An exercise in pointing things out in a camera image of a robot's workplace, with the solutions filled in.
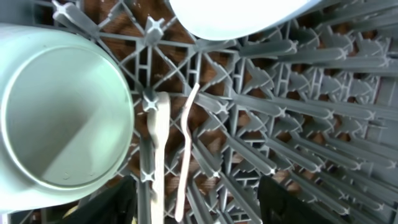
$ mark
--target plastic lattice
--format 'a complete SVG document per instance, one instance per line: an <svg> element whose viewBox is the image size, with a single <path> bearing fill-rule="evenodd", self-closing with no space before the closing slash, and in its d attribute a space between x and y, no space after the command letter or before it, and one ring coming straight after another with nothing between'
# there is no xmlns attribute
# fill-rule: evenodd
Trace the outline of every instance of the plastic lattice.
<svg viewBox="0 0 398 224"><path fill-rule="evenodd" d="M200 168L188 180L191 206L184 223L261 223L256 188L261 175L271 174L288 189L301 186L297 196L334 223L390 223L395 217L397 186L370 174L373 166L395 168L398 149L367 135L369 128L398 121L396 108L377 103L383 78L397 76L393 38L398 36L398 1L325 0L298 19L249 37L209 41L187 32L192 44L163 39L178 22L176 17L166 22L149 16L141 26L130 9L135 3L127 0L117 1L99 24L80 10L83 1L34 4L55 9L51 28L76 32L112 56L126 74L135 107L156 109L155 92L170 79L176 87L171 97L187 96L192 84L200 82L195 103L208 118L192 129L193 157ZM122 13L140 37L103 32ZM304 21L311 26L302 26ZM135 42L135 49L117 58L103 38ZM162 50L165 46L183 49L182 59L171 60ZM217 62L212 52L226 55L228 61ZM153 71L155 55L168 72ZM203 62L215 73L205 82ZM170 118L178 130L180 115ZM211 152L201 137L214 130L226 141L221 150ZM138 130L134 134L141 136ZM132 175L139 183L139 223L150 222L154 161L149 141L141 138L139 146L132 145L118 173ZM140 176L127 166L139 151ZM166 175L179 175L182 151L180 145L168 153ZM242 159L234 161L235 155ZM195 182L203 175L217 179L205 195ZM166 199L166 217L174 214L175 197L176 190Z"/></svg>

